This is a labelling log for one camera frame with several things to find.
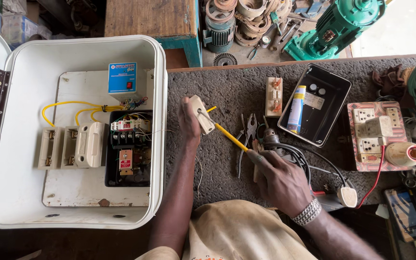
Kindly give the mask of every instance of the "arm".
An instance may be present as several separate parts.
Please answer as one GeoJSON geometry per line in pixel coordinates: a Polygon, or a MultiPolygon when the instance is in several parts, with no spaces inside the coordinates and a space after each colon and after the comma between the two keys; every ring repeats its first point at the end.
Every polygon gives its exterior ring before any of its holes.
{"type": "Polygon", "coordinates": [[[188,97],[181,99],[177,118],[182,134],[182,149],[160,208],[153,218],[149,250],[166,246],[182,257],[192,212],[195,154],[200,143],[200,125],[188,97]]]}
{"type": "MultiPolygon", "coordinates": [[[[291,218],[299,215],[312,201],[306,176],[297,165],[280,158],[273,151],[247,155],[263,176],[258,186],[264,199],[291,218]]],[[[382,259],[373,249],[325,210],[304,226],[327,259],[382,259]]]]}

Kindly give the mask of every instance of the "green water pump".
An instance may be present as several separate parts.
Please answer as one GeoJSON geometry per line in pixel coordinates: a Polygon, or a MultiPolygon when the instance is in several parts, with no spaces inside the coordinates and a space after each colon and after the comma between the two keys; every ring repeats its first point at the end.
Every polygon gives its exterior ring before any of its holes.
{"type": "Polygon", "coordinates": [[[297,61],[338,58],[385,9],[384,0],[335,0],[318,19],[315,30],[293,37],[283,49],[297,61]]]}

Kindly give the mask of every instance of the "man's left hand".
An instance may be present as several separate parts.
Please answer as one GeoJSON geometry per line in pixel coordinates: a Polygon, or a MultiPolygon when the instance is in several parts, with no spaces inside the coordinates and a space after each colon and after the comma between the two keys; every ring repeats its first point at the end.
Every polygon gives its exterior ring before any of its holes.
{"type": "Polygon", "coordinates": [[[177,110],[177,120],[181,128],[182,141],[191,147],[198,147],[200,144],[200,123],[194,115],[189,97],[181,98],[177,110]]]}

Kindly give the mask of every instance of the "beige shirt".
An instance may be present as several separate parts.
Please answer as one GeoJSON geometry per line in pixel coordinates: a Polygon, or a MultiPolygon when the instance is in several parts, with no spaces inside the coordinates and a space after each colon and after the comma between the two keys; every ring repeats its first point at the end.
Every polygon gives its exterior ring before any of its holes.
{"type": "MultiPolygon", "coordinates": [[[[315,260],[298,235],[277,213],[245,200],[206,204],[192,213],[183,260],[315,260]]],[[[138,260],[177,260],[158,247],[138,260]]]]}

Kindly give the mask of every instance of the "red cable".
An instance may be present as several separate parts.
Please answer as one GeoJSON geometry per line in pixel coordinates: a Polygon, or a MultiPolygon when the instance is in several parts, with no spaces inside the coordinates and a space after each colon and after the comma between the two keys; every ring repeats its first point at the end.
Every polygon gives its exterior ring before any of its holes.
{"type": "Polygon", "coordinates": [[[370,189],[370,191],[367,192],[367,194],[365,194],[365,196],[362,198],[361,203],[355,207],[356,209],[360,208],[362,206],[362,203],[364,203],[364,200],[368,197],[368,195],[373,191],[373,189],[375,189],[375,187],[377,186],[378,183],[378,179],[380,178],[380,173],[381,173],[381,166],[383,165],[383,159],[384,159],[384,145],[382,145],[381,147],[381,158],[380,158],[380,166],[378,167],[378,173],[377,173],[377,179],[375,180],[375,183],[373,184],[372,188],[370,189]]]}

